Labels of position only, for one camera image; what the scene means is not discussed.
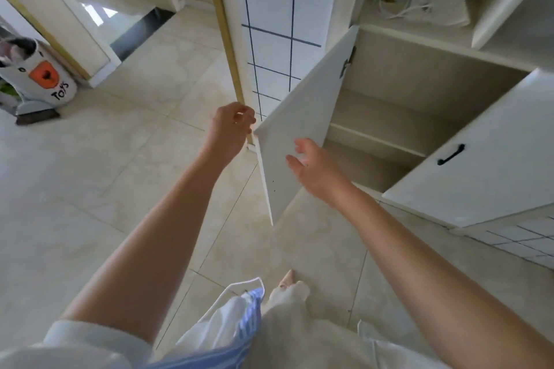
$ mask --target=open cabinet door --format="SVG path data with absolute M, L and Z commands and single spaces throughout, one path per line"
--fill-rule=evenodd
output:
M 272 225 L 300 189 L 285 156 L 297 156 L 294 151 L 296 138 L 310 138 L 322 146 L 357 34 L 358 27 L 352 26 L 254 130 Z
M 383 196 L 458 227 L 554 203 L 554 74 L 536 70 Z

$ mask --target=hand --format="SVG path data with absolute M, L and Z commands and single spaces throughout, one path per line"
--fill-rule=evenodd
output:
M 352 186 L 329 153 L 311 139 L 296 139 L 296 152 L 304 154 L 299 161 L 287 155 L 287 164 L 306 190 L 329 206 L 337 208 L 343 189 Z
M 210 122 L 201 156 L 223 170 L 243 148 L 255 122 L 254 110 L 239 102 L 219 107 Z

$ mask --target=foot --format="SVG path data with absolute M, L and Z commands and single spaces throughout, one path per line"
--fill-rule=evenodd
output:
M 281 280 L 281 283 L 279 283 L 279 287 L 286 289 L 293 284 L 294 284 L 294 270 L 289 270 L 287 274 L 283 277 L 283 280 Z

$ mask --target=cabinet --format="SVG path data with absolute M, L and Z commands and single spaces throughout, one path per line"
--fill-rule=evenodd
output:
M 468 1 L 459 29 L 334 1 L 326 55 L 254 131 L 273 222 L 299 190 L 284 160 L 296 137 L 451 226 L 554 203 L 554 50 L 512 44 L 503 24 L 526 0 Z

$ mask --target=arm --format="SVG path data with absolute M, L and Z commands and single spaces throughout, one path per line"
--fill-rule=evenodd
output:
M 354 227 L 437 355 L 456 369 L 552 368 L 554 345 L 451 265 L 368 194 L 310 139 L 297 139 L 298 180 Z
M 220 173 L 244 146 L 254 111 L 218 109 L 197 159 L 61 316 L 126 331 L 154 343 L 181 284 Z

